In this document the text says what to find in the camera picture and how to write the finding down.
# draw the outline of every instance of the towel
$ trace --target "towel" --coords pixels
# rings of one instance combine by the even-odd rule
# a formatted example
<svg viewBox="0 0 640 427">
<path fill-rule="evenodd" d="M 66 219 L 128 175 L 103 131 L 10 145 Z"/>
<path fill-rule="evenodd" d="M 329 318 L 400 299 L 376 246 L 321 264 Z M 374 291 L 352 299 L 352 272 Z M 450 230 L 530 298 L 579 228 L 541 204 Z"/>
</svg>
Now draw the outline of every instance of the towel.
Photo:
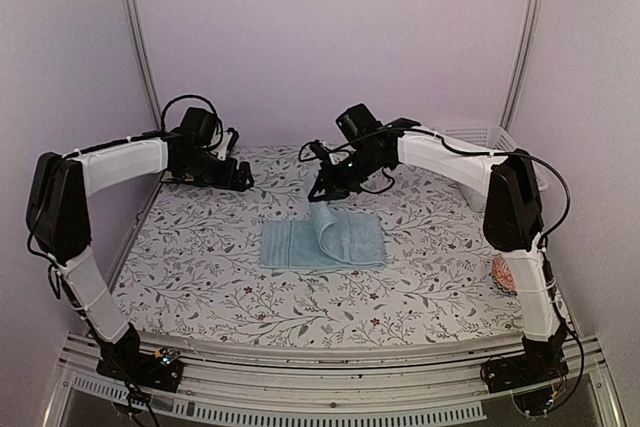
<svg viewBox="0 0 640 427">
<path fill-rule="evenodd" d="M 384 235 L 376 215 L 309 204 L 311 220 L 266 221 L 260 264 L 267 269 L 380 269 Z"/>
</svg>

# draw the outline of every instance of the robotic arm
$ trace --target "robotic arm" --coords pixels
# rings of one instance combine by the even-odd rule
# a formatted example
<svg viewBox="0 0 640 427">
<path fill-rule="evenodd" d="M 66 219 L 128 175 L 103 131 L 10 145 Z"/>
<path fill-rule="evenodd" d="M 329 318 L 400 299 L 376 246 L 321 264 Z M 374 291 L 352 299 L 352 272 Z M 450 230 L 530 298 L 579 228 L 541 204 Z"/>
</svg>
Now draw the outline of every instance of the robotic arm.
<svg viewBox="0 0 640 427">
<path fill-rule="evenodd" d="M 397 119 L 383 125 L 363 104 L 348 109 L 336 123 L 354 151 L 338 160 L 320 141 L 309 143 L 320 160 L 309 200 L 343 199 L 362 192 L 360 184 L 371 174 L 400 163 L 487 195 L 483 232 L 513 275 L 524 317 L 524 354 L 488 362 L 482 377 L 489 391 L 496 392 L 565 375 L 562 343 L 567 331 L 553 304 L 555 280 L 541 245 L 542 202 L 530 156 L 522 150 L 473 155 L 476 146 L 421 130 L 415 121 Z"/>
<path fill-rule="evenodd" d="M 171 132 L 150 132 L 66 156 L 38 160 L 27 209 L 27 226 L 73 308 L 100 346 L 98 373 L 131 384 L 175 392 L 182 375 L 179 352 L 140 352 L 140 338 L 111 297 L 91 249 L 87 199 L 96 192 L 168 169 L 174 179 L 198 186 L 244 191 L 253 186 L 247 162 L 228 157 L 238 139 L 221 132 L 216 114 L 190 107 Z M 218 145 L 209 144 L 218 130 Z"/>
</svg>

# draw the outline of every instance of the laundry basket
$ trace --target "laundry basket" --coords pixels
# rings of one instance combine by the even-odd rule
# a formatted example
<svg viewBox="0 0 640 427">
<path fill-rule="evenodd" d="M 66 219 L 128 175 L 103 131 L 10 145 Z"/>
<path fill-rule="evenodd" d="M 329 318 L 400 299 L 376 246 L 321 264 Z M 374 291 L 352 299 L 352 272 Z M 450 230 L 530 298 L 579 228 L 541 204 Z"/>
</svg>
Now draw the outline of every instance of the laundry basket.
<svg viewBox="0 0 640 427">
<path fill-rule="evenodd" d="M 473 127 L 473 128 L 449 128 L 443 129 L 441 132 L 454 139 L 464 140 L 470 144 L 487 149 L 512 151 L 520 147 L 502 127 Z M 533 166 L 536 174 L 536 181 L 540 191 L 549 187 L 546 177 L 537 165 Z M 458 184 L 462 195 L 474 212 L 481 212 L 487 206 L 487 197 L 477 190 Z"/>
</svg>

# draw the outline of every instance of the vertical metal post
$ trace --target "vertical metal post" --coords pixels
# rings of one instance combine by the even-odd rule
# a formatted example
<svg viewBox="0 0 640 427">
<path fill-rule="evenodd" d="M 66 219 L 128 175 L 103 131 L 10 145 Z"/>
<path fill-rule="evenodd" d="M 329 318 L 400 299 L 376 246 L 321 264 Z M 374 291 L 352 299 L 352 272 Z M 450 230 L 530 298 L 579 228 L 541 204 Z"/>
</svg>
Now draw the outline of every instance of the vertical metal post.
<svg viewBox="0 0 640 427">
<path fill-rule="evenodd" d="M 147 98 L 147 103 L 151 109 L 153 119 L 156 123 L 156 127 L 160 128 L 160 102 L 158 100 L 158 93 L 156 91 L 155 82 L 153 81 L 153 74 L 151 72 L 151 64 L 147 55 L 147 49 L 144 43 L 144 36 L 142 34 L 142 24 L 140 22 L 140 12 L 138 11 L 138 3 L 136 0 L 122 0 L 124 3 L 125 12 L 127 14 L 127 22 L 129 24 L 129 31 L 131 32 L 131 39 L 133 41 L 133 47 L 136 52 L 136 59 L 138 62 L 138 70 L 142 78 L 142 84 Z"/>
<path fill-rule="evenodd" d="M 531 44 L 533 43 L 533 34 L 536 28 L 536 20 L 538 18 L 538 11 L 540 10 L 541 2 L 542 0 L 527 0 L 527 8 L 525 12 L 524 25 L 522 27 L 522 36 L 520 37 L 520 45 L 518 47 L 518 55 L 511 75 L 511 82 L 509 84 L 509 91 L 507 93 L 504 111 L 502 112 L 502 118 L 500 119 L 500 127 L 506 131 L 509 130 L 513 123 L 513 117 L 516 112 L 520 91 L 522 90 L 522 83 L 524 81 L 527 62 L 529 60 Z"/>
</svg>

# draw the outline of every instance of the white plastic basket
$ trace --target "white plastic basket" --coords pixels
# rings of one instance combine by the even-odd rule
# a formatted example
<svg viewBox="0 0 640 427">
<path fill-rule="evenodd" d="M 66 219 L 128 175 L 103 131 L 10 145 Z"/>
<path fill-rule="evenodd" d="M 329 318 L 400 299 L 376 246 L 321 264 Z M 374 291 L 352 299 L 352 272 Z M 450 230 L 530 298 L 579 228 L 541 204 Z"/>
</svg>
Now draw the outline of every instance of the white plastic basket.
<svg viewBox="0 0 640 427">
<path fill-rule="evenodd" d="M 442 133 L 487 149 L 512 151 L 520 147 L 502 127 L 450 128 L 442 130 Z M 546 177 L 540 172 L 537 165 L 533 166 L 533 170 L 536 174 L 538 189 L 540 191 L 546 190 L 549 187 Z M 466 185 L 459 184 L 458 186 L 471 210 L 482 212 L 485 209 L 487 206 L 486 196 Z"/>
</svg>

